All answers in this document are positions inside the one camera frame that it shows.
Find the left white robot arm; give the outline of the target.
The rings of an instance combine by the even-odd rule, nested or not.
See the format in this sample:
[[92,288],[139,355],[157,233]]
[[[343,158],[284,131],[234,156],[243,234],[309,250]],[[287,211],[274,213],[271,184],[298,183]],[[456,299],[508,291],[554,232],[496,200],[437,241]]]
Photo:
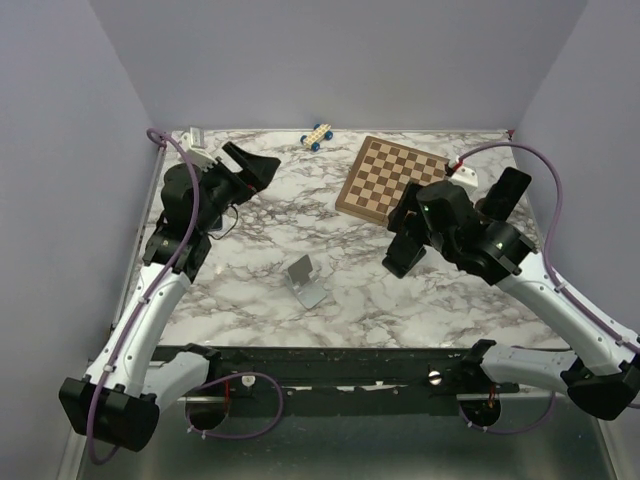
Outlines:
[[152,356],[175,307],[192,285],[211,249],[210,232],[223,214],[263,191],[281,165],[232,142],[219,158],[198,165],[196,154],[169,168],[160,190],[162,211],[142,257],[132,297],[115,330],[80,379],[66,378],[59,400],[73,430],[133,452],[150,441],[162,410],[194,388],[214,393],[222,380],[214,351],[184,347],[153,369]]

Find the blue smartphone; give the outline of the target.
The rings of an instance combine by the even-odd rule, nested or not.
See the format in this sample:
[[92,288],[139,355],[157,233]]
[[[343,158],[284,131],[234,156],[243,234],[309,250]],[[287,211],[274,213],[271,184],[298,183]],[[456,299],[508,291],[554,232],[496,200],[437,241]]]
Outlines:
[[212,225],[209,227],[208,231],[210,233],[221,231],[222,228],[223,228],[223,222],[224,222],[224,216],[221,215],[212,223]]

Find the black smartphone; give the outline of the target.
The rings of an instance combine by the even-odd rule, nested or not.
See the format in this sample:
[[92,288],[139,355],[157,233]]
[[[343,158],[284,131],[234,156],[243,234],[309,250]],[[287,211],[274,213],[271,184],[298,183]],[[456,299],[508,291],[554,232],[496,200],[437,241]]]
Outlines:
[[485,196],[493,201],[493,220],[508,220],[531,181],[529,174],[513,167],[502,172]]

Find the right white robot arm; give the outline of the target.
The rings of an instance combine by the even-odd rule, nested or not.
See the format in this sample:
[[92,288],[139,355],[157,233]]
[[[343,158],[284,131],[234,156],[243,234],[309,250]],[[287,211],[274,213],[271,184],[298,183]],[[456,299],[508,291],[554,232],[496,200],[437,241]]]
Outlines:
[[542,253],[507,221],[517,199],[494,185],[476,208],[464,188],[450,181],[411,182],[389,215],[395,237],[383,264],[402,278],[431,247],[521,302],[569,346],[551,352],[479,341],[459,370],[467,389],[524,384],[562,393],[584,412],[614,420],[639,393],[638,336],[610,317],[596,325],[585,312],[591,305],[586,298],[553,283]]

